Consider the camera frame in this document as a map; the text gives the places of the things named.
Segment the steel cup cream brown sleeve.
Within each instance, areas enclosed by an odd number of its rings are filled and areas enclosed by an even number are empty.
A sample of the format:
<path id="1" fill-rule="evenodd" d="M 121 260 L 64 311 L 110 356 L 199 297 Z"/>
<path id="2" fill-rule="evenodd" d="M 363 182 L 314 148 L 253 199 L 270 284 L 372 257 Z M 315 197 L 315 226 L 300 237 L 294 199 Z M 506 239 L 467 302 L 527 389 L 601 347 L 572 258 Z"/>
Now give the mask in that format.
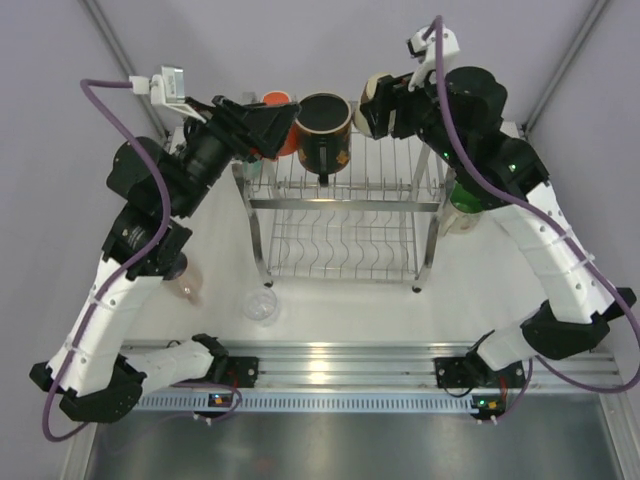
<path id="1" fill-rule="evenodd" d="M 353 125 L 365 137 L 373 138 L 370 120 L 372 105 L 371 102 L 376 94 L 378 81 L 385 77 L 390 77 L 389 72 L 378 72 L 370 76 L 364 85 L 360 99 L 356 102 L 353 112 Z"/>

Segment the black mug with orange print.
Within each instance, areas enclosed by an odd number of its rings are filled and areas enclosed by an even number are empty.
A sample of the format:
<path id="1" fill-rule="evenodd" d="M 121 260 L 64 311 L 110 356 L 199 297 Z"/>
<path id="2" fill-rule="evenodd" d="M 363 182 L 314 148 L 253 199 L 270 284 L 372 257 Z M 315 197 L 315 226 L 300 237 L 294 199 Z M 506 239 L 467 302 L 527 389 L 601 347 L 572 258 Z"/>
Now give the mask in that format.
<path id="1" fill-rule="evenodd" d="M 299 105 L 294 124 L 299 163 L 328 187 L 329 177 L 351 160 L 351 105 L 330 92 L 308 95 Z"/>

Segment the steel two-tier dish rack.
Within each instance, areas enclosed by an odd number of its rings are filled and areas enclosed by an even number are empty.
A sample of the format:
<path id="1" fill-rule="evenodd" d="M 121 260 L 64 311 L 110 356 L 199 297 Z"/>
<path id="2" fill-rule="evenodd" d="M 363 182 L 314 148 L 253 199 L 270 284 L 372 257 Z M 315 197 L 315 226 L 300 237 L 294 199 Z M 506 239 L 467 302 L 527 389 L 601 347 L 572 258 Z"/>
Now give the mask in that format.
<path id="1" fill-rule="evenodd" d="M 372 140 L 352 131 L 351 161 L 328 187 L 295 154 L 263 160 L 253 180 L 243 163 L 232 172 L 266 286 L 283 277 L 424 289 L 453 175 L 418 139 Z"/>

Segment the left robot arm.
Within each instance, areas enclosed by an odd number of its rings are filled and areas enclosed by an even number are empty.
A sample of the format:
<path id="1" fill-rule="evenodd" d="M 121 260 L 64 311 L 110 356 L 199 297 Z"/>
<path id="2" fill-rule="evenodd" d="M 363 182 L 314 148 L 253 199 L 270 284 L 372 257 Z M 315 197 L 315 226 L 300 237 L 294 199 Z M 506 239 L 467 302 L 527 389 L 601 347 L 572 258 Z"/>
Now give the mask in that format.
<path id="1" fill-rule="evenodd" d="M 275 156 L 299 112 L 295 102 L 240 105 L 217 96 L 205 115 L 188 120 L 176 151 L 147 137 L 118 149 L 107 185 L 125 204 L 103 244 L 94 284 L 61 349 L 30 372 L 70 420 L 113 423 L 152 392 L 226 378 L 227 350 L 206 334 L 143 355 L 125 355 L 121 347 L 148 297 L 186 269 L 191 231 L 181 220 L 195 213 L 231 161 Z"/>

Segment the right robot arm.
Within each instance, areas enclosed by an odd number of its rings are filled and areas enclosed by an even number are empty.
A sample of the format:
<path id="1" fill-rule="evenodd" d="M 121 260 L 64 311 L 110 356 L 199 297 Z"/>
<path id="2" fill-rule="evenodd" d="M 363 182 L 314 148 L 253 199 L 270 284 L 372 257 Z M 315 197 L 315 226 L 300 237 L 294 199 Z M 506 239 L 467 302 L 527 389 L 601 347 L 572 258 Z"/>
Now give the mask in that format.
<path id="1" fill-rule="evenodd" d="M 549 173 L 534 148 L 503 132 L 507 90 L 480 67 L 459 67 L 438 81 L 430 70 L 372 76 L 357 104 L 357 124 L 370 137 L 417 137 L 455 173 L 510 236 L 546 295 L 528 318 L 481 337 L 464 358 L 468 376 L 487 386 L 504 368 L 540 356 L 564 360 L 597 347 L 610 322 L 636 302 L 612 286 L 563 216 Z"/>

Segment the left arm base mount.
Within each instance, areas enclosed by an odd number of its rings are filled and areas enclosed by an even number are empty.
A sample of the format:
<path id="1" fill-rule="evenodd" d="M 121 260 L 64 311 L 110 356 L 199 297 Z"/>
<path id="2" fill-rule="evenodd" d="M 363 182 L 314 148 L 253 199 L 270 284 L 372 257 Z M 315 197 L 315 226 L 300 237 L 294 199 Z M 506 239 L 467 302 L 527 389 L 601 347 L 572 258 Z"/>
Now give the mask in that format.
<path id="1" fill-rule="evenodd" d="M 253 388 L 259 374 L 259 358 L 255 356 L 224 356 L 216 358 L 204 377 L 176 384 L 176 387 Z"/>

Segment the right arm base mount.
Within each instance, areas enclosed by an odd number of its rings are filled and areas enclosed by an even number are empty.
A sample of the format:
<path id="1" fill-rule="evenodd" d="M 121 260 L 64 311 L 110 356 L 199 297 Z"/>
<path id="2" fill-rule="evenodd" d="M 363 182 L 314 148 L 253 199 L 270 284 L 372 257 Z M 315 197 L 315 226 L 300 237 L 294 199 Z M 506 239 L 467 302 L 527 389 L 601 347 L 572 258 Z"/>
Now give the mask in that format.
<path id="1" fill-rule="evenodd" d="M 478 388 L 496 388 L 500 394 L 506 392 L 500 375 L 476 356 L 437 357 L 434 368 L 439 389 L 462 390 L 462 396 Z"/>

